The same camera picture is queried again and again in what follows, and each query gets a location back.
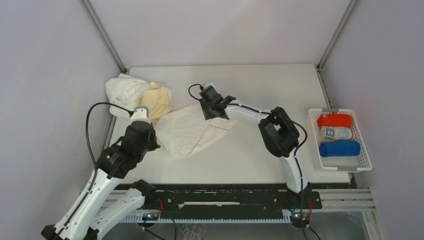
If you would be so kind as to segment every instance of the white basket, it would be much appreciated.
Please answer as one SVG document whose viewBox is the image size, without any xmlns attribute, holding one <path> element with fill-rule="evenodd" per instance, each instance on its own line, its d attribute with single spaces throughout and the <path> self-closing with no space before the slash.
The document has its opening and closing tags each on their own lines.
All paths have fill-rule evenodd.
<svg viewBox="0 0 424 240">
<path fill-rule="evenodd" d="M 319 147 L 323 140 L 320 135 L 320 128 L 318 127 L 317 120 L 322 114 L 348 114 L 352 117 L 353 124 L 351 130 L 354 133 L 353 140 L 358 142 L 360 145 L 360 153 L 358 156 L 321 157 Z M 358 122 L 352 110 L 311 108 L 309 109 L 309 115 L 306 119 L 306 127 L 308 133 L 311 135 L 308 137 L 308 141 L 310 144 L 310 150 L 312 152 L 312 159 L 315 170 L 359 173 L 373 169 L 370 156 L 368 156 L 367 148 L 365 147 L 364 140 L 362 139 L 362 135 L 359 130 Z"/>
</svg>

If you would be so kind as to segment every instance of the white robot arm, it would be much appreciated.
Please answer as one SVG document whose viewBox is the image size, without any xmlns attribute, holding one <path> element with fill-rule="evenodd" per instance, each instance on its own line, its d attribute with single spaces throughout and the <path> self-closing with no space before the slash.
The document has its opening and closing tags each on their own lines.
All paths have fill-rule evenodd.
<svg viewBox="0 0 424 240">
<path fill-rule="evenodd" d="M 223 98 L 211 82 L 201 85 L 200 89 L 201 99 L 198 100 L 205 119 L 219 117 L 258 126 L 268 151 L 281 160 L 288 190 L 295 194 L 311 191 L 308 179 L 302 175 L 301 163 L 295 156 L 299 132 L 281 107 L 261 109 L 244 104 L 232 96 Z"/>
<path fill-rule="evenodd" d="M 104 149 L 97 160 L 90 181 L 65 216 L 55 225 L 48 225 L 41 235 L 47 240 L 101 239 L 128 213 L 140 208 L 153 186 L 141 180 L 134 183 L 123 199 L 96 217 L 100 207 L 127 173 L 136 167 L 146 152 L 160 146 L 149 118 L 148 109 L 139 107 L 131 116 L 125 136 Z"/>
</svg>

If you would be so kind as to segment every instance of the rolled blue towel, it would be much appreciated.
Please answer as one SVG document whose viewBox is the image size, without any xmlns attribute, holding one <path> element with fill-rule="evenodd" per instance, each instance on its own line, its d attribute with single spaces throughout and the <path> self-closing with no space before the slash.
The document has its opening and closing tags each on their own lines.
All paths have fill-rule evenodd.
<svg viewBox="0 0 424 240">
<path fill-rule="evenodd" d="M 357 141 L 323 141 L 319 145 L 319 154 L 322 157 L 348 157 L 358 156 L 361 146 Z"/>
</svg>

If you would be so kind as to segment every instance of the table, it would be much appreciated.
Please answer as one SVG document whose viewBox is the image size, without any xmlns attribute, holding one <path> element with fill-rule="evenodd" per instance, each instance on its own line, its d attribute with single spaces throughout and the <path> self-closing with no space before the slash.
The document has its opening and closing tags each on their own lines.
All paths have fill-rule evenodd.
<svg viewBox="0 0 424 240">
<path fill-rule="evenodd" d="M 213 82 L 223 96 L 231 95 L 256 107 L 280 106 L 289 117 L 305 126 L 307 110 L 326 108 L 313 64 L 208 65 L 133 67 L 129 75 L 171 89 L 174 110 L 196 103 L 187 92 L 191 84 Z M 130 124 L 117 117 L 110 142 L 123 136 Z M 300 130 L 299 141 L 304 138 Z M 349 174 L 316 171 L 308 143 L 299 149 L 303 174 L 311 183 L 348 183 Z M 263 143 L 258 128 L 238 122 L 218 142 L 185 158 L 172 157 L 164 149 L 149 152 L 123 183 L 144 179 L 152 184 L 270 184 L 285 183 L 280 161 Z"/>
</svg>

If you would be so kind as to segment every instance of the orange cloth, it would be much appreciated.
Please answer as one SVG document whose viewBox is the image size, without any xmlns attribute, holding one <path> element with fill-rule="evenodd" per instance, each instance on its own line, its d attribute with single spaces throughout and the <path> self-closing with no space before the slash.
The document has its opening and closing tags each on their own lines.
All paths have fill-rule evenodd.
<svg viewBox="0 0 424 240">
<path fill-rule="evenodd" d="M 330 127 L 352 127 L 352 117 L 348 114 L 324 114 L 319 116 L 316 123 L 318 127 L 330 126 Z"/>
</svg>

